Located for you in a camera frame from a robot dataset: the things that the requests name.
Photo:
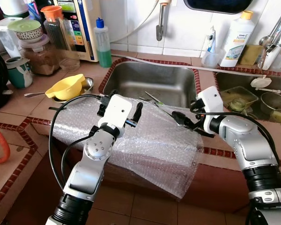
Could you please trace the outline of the steel ladle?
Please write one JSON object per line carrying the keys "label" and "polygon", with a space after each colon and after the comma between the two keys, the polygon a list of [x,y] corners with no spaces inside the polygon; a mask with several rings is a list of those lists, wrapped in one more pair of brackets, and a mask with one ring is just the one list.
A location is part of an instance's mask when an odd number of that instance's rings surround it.
{"label": "steel ladle", "polygon": [[262,46],[267,53],[272,52],[276,47],[281,45],[281,16],[270,34],[259,39],[259,45]]}

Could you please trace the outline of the stainless steel sink basin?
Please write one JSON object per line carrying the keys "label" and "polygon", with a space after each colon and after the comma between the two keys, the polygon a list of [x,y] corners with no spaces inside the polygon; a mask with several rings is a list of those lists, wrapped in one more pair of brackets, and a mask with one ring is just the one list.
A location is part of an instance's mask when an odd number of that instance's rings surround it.
{"label": "stainless steel sink basin", "polygon": [[[272,90],[281,90],[281,76],[268,76],[272,79],[272,83],[267,87],[267,89]],[[253,93],[258,99],[252,103],[248,109],[246,109],[243,114],[247,114],[248,116],[252,116],[255,119],[258,120],[267,120],[269,122],[272,122],[270,120],[270,116],[267,116],[264,114],[260,109],[260,96],[268,91],[264,90],[255,90],[251,86],[251,81],[255,79],[253,76],[244,76],[244,75],[235,75],[231,72],[228,73],[222,73],[217,72],[215,74],[215,79],[217,81],[218,90],[228,90],[230,88],[234,88],[237,86],[241,86],[249,90],[251,93]]]}
{"label": "stainless steel sink basin", "polygon": [[153,65],[126,58],[113,62],[98,87],[98,92],[109,94],[117,90],[128,98],[147,98],[153,95],[165,105],[187,108],[200,92],[199,73],[181,62],[162,61],[167,66]]}

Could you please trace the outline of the yellow sponge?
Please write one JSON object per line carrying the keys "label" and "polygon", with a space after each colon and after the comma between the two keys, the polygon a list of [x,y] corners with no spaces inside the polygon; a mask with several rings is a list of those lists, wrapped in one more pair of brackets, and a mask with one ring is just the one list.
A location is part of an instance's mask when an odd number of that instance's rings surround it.
{"label": "yellow sponge", "polygon": [[263,47],[261,45],[246,45],[238,63],[243,66],[253,66],[262,52]]}

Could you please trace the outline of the white jar green base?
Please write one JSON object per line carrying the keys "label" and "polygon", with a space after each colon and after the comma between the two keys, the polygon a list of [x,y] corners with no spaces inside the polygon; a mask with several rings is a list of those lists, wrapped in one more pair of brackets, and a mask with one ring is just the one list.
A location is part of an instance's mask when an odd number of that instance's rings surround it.
{"label": "white jar green base", "polygon": [[4,17],[29,17],[29,7],[23,0],[0,0]]}

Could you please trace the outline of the long black strip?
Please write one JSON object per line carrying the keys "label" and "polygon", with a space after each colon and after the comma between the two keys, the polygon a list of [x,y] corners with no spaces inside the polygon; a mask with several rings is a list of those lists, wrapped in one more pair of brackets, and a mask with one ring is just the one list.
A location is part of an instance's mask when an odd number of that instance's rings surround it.
{"label": "long black strip", "polygon": [[194,131],[196,131],[199,135],[202,135],[202,136],[205,136],[205,137],[209,137],[209,138],[215,137],[214,134],[209,134],[209,133],[207,133],[207,132],[205,132],[205,131],[203,131],[202,129],[199,129],[199,128],[194,129]]}

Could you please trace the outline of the black hanging pan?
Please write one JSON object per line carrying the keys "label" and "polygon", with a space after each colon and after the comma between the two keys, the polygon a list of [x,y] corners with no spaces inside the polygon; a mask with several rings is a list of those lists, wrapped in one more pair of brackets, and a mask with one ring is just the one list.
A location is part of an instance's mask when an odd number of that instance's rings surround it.
{"label": "black hanging pan", "polygon": [[246,10],[253,0],[183,0],[189,9],[221,14],[237,14]]}

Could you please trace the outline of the clear bubble wrap sheet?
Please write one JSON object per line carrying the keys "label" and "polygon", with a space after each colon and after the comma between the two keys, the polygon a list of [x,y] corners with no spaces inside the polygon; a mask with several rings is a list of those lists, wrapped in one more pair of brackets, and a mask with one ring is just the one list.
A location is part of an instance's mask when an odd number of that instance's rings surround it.
{"label": "clear bubble wrap sheet", "polygon": [[[57,117],[53,137],[70,144],[89,134],[100,120],[100,101],[91,97],[69,103]],[[177,107],[165,106],[169,113]],[[155,105],[143,103],[142,116],[136,127],[124,128],[117,138],[110,165],[124,168],[123,180],[132,182],[136,174],[168,192],[183,198],[190,187],[202,158],[202,137],[179,126]]]}

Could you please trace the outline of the steel spoon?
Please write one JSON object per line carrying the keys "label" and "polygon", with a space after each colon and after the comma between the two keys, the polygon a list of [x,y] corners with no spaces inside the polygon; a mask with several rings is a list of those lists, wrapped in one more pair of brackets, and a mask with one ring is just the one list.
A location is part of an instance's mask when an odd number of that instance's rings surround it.
{"label": "steel spoon", "polygon": [[25,96],[26,98],[34,98],[34,97],[38,97],[38,96],[44,96],[45,92],[36,92],[36,93],[26,93],[23,96]]}

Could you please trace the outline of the brown-filled jar pink lid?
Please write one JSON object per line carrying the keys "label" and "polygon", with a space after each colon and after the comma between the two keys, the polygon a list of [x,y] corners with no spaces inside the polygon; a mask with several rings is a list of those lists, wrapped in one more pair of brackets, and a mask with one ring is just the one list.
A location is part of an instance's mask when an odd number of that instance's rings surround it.
{"label": "brown-filled jar pink lid", "polygon": [[59,53],[49,41],[46,34],[35,43],[27,43],[19,40],[22,47],[20,53],[29,60],[31,72],[37,75],[52,75],[59,66]]}

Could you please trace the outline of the clear container white lid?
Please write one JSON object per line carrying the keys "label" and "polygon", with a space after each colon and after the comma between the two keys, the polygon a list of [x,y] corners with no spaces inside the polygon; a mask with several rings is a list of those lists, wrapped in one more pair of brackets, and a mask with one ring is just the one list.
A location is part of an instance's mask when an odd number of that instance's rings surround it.
{"label": "clear container white lid", "polygon": [[11,58],[21,57],[21,47],[19,39],[14,32],[8,29],[8,25],[21,19],[20,17],[6,17],[0,21],[0,41]]}

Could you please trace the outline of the white utensil holder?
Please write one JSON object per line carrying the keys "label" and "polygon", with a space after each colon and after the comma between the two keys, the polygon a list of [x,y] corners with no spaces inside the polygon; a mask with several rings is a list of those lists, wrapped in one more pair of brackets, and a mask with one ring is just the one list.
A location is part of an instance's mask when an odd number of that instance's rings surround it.
{"label": "white utensil holder", "polygon": [[281,47],[275,47],[273,51],[267,52],[262,69],[281,72]]}

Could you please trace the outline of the teal mug white lid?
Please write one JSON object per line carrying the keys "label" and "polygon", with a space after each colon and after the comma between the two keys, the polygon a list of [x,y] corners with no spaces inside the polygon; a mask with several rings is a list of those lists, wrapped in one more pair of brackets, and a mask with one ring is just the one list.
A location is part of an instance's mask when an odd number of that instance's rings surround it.
{"label": "teal mug white lid", "polygon": [[17,89],[27,88],[33,83],[29,61],[23,57],[13,57],[5,61],[8,68],[8,80]]}

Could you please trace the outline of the small white spray bottle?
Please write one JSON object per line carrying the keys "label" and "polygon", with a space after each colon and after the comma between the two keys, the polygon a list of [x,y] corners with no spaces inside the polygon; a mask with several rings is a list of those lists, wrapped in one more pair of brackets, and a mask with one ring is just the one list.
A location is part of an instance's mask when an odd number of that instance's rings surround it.
{"label": "small white spray bottle", "polygon": [[220,62],[220,50],[217,48],[217,36],[213,26],[206,36],[207,50],[202,56],[202,66],[205,68],[217,68]]}

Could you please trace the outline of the steel faucet spout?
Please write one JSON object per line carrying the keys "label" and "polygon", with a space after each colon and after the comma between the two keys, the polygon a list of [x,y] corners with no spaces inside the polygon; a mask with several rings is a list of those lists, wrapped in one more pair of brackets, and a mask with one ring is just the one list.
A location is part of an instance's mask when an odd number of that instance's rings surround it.
{"label": "steel faucet spout", "polygon": [[168,8],[168,3],[160,4],[160,12],[158,16],[158,25],[155,27],[156,29],[156,39],[157,41],[161,41],[164,36],[164,20],[165,20],[165,11]]}

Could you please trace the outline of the clear glass container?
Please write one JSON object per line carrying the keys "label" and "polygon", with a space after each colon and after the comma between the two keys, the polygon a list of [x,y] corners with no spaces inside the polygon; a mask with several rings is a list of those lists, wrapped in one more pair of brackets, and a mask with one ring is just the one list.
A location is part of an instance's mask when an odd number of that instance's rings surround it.
{"label": "clear glass container", "polygon": [[237,86],[220,92],[224,107],[241,113],[254,103],[258,97],[244,87]]}

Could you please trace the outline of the shallow steel bowl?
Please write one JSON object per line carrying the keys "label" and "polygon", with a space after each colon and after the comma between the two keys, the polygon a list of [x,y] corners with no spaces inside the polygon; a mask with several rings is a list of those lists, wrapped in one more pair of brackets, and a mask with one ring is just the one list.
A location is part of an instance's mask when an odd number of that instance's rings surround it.
{"label": "shallow steel bowl", "polygon": [[[94,80],[89,77],[85,78],[85,81],[82,83],[82,90],[79,92],[79,96],[85,95],[85,94],[91,94],[94,86]],[[57,103],[65,103],[67,99],[59,99],[57,97],[52,98],[54,102]]]}

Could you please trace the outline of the glass pitcher orange lid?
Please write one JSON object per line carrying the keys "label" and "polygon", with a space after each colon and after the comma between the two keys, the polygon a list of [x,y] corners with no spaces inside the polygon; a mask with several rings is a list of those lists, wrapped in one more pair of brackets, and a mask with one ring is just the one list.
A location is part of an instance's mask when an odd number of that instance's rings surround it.
{"label": "glass pitcher orange lid", "polygon": [[71,23],[64,18],[60,6],[45,6],[44,27],[59,55],[59,66],[67,72],[74,72],[80,67],[78,52],[76,51],[74,37],[70,34]]}

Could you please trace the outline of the patterned bowl green lid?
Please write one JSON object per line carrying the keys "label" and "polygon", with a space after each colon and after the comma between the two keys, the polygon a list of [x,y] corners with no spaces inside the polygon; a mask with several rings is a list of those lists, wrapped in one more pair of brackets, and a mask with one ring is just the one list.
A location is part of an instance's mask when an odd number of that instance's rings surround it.
{"label": "patterned bowl green lid", "polygon": [[21,19],[8,24],[8,30],[13,31],[18,39],[25,43],[36,43],[41,40],[43,33],[42,24],[31,19]]}

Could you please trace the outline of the white detergent bottle orange cap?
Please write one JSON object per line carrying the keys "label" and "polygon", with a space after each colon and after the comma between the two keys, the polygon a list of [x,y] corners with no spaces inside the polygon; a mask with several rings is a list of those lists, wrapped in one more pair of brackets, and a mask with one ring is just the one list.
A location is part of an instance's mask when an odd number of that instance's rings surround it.
{"label": "white detergent bottle orange cap", "polygon": [[219,62],[220,67],[236,66],[248,39],[256,27],[256,24],[251,20],[252,16],[252,11],[245,10],[239,18],[230,22],[228,34],[224,45],[222,45],[224,55]]}

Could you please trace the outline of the green soap bottle blue cap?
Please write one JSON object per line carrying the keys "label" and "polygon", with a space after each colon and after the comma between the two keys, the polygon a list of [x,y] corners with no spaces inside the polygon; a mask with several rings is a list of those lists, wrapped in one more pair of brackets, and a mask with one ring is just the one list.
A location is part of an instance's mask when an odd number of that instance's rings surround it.
{"label": "green soap bottle blue cap", "polygon": [[94,34],[97,40],[98,62],[102,68],[111,68],[112,56],[108,28],[100,17],[96,19]]}

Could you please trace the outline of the beige water ionizer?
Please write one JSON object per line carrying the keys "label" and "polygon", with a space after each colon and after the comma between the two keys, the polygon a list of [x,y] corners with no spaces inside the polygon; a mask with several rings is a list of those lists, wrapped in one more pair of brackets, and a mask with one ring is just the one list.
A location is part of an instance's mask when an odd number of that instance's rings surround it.
{"label": "beige water ionizer", "polygon": [[75,49],[81,60],[98,62],[96,19],[101,18],[100,0],[35,0],[40,8],[60,6],[71,25]]}

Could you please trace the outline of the steel pot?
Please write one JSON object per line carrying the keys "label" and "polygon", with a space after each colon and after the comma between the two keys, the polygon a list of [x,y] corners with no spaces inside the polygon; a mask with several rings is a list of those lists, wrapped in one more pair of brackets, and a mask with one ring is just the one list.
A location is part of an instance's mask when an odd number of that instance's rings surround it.
{"label": "steel pot", "polygon": [[265,92],[260,96],[261,111],[270,116],[272,111],[281,109],[281,94]]}

